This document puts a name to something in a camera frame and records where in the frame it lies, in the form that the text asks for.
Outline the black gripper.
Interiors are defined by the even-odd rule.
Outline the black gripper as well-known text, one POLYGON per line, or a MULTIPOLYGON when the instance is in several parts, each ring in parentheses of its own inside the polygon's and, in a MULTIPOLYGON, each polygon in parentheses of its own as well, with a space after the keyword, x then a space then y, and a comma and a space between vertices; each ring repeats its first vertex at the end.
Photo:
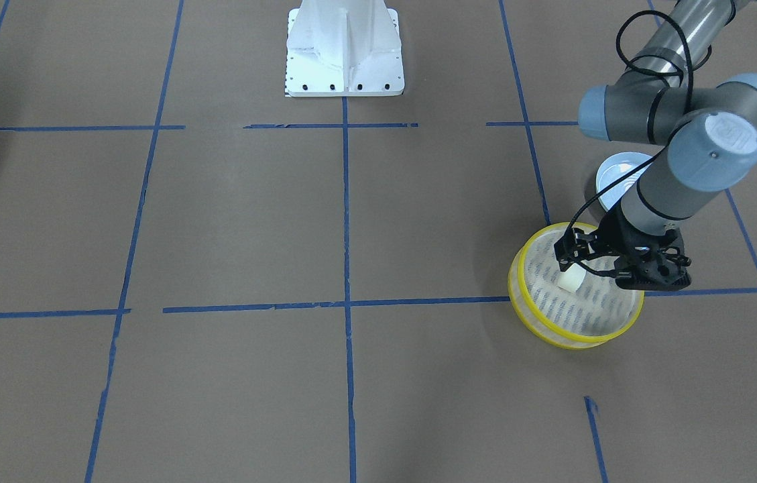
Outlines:
POLYGON ((554 256, 559 272, 579 267, 626 290, 678 291, 692 282, 681 230, 649 235, 630 224, 620 208, 611 208, 593 233, 566 227, 554 256))

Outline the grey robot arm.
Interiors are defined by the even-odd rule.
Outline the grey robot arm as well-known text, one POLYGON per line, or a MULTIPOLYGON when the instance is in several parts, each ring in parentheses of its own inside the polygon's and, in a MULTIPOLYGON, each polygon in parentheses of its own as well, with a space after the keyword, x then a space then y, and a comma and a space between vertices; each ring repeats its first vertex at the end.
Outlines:
POLYGON ((581 132, 595 140, 660 146, 638 180, 591 232, 569 224, 554 244, 561 272, 578 267, 624 290, 691 284, 681 226, 757 163, 757 74, 698 89, 695 72, 745 1, 679 1, 614 85, 581 98, 581 132))

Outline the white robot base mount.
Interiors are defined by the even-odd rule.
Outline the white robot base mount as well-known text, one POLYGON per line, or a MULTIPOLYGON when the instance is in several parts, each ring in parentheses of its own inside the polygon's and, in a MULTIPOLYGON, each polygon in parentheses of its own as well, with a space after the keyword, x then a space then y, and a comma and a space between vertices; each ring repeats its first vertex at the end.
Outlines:
POLYGON ((288 12, 286 96, 398 96, 405 88, 400 18, 384 1, 302 1, 288 12))

